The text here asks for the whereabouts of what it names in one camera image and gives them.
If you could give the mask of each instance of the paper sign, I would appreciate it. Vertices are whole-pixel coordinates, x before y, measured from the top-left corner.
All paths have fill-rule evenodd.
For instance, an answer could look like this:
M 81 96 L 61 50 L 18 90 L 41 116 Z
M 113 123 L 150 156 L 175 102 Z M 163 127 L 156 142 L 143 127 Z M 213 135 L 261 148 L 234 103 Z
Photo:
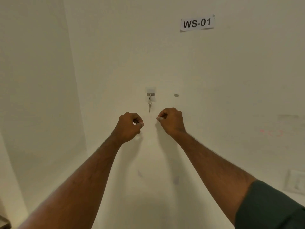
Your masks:
M 215 15 L 211 15 L 204 18 L 186 18 L 181 19 L 180 30 L 190 31 L 190 30 L 202 30 L 207 28 L 214 28 L 215 25 Z

